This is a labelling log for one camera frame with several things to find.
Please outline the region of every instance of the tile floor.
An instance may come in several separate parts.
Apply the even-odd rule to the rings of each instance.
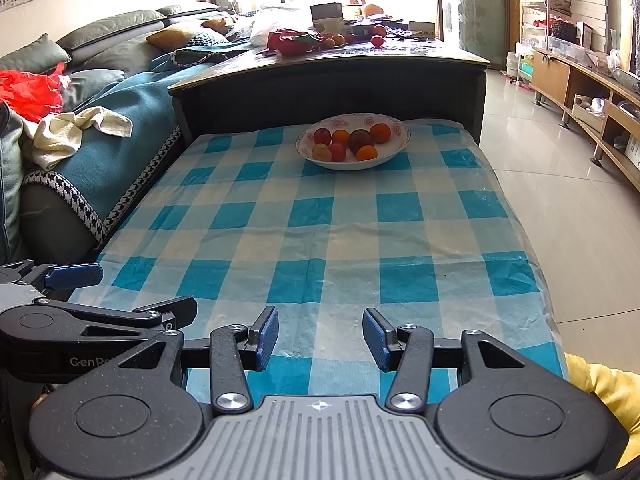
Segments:
[[[640,373],[640,192],[557,107],[489,71],[480,147],[524,225],[564,349]]]

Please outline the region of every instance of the red plastic bag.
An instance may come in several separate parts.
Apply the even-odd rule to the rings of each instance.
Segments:
[[[0,70],[0,101],[5,101],[18,115],[33,123],[62,111],[60,85],[68,81],[62,75],[63,62],[50,75],[37,75],[17,70]]]

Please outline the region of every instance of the cabinet door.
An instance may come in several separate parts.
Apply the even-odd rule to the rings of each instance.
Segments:
[[[571,67],[554,57],[536,52],[531,84],[556,103],[566,105]]]

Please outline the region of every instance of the cream towel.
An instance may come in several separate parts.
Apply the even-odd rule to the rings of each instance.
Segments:
[[[51,114],[38,124],[25,122],[27,136],[33,141],[31,160],[46,171],[78,151],[82,130],[95,126],[107,135],[130,137],[133,128],[130,119],[101,106],[87,108],[79,114]]]

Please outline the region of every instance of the fruit bowl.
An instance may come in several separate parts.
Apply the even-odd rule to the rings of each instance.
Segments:
[[[369,130],[374,124],[380,123],[386,124],[391,129],[391,137],[383,144],[375,144],[375,149],[378,152],[376,158],[356,160],[351,150],[347,150],[347,156],[343,162],[328,162],[314,158],[313,150],[316,146],[314,133],[320,128],[326,128],[331,133],[335,130],[346,130],[351,133],[360,129]],[[309,126],[296,140],[296,150],[301,156],[306,158],[306,160],[314,162],[323,168],[328,168],[329,170],[368,170],[394,158],[399,152],[404,150],[404,147],[410,139],[411,133],[409,130],[404,127],[404,124],[393,117],[380,114],[343,114],[324,119]]]

